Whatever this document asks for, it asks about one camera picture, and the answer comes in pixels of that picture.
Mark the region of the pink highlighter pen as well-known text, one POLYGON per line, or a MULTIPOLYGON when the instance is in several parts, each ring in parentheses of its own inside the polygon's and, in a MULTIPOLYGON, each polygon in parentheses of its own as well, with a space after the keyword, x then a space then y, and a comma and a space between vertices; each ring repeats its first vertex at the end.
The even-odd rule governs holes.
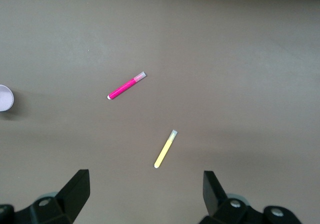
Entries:
POLYGON ((124 83, 123 85, 119 86, 117 89, 113 90, 112 92, 110 92, 107 95, 107 99, 108 100, 113 100, 116 97, 118 97, 119 95, 121 95, 123 92, 125 92, 126 90, 128 90, 129 88, 131 88, 132 86, 134 86, 136 83, 138 83, 139 81, 141 81, 142 79, 144 79, 146 77, 146 73, 145 72, 141 72, 138 75, 136 75, 135 77, 133 77, 132 79, 130 79, 129 81, 127 81, 126 83, 124 83))

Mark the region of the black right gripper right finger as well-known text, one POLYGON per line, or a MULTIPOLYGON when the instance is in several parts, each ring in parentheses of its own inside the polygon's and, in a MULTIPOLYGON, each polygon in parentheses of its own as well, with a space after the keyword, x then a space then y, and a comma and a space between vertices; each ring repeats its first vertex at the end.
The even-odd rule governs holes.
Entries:
POLYGON ((203 174, 202 195, 208 215, 199 224, 263 224, 263 214, 243 196, 227 194, 213 171, 203 174))

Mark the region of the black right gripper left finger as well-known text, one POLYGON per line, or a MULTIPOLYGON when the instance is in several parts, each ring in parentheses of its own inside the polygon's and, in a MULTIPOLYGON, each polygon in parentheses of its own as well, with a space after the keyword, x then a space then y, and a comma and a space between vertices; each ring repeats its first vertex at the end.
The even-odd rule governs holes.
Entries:
POLYGON ((73 224, 90 196, 89 170, 79 170, 56 194, 15 213, 14 224, 73 224))

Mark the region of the yellow highlighter pen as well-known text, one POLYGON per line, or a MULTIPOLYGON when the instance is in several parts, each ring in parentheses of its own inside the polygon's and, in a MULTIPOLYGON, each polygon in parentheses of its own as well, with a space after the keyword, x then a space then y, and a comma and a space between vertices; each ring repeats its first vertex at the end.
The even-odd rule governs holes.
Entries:
POLYGON ((169 151, 177 134, 178 134, 178 132, 176 130, 172 130, 171 134, 169 135, 167 141, 165 142, 161 152, 159 153, 159 155, 153 165, 154 168, 158 169, 161 166, 161 164, 162 164, 167 152, 169 151))

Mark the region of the pink plastic pen holder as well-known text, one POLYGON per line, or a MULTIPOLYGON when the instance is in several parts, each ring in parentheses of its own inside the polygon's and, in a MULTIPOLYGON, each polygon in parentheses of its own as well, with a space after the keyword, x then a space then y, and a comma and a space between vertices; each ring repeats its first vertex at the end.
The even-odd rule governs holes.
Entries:
POLYGON ((14 95, 11 89, 0 85, 0 112, 9 110, 14 104, 14 95))

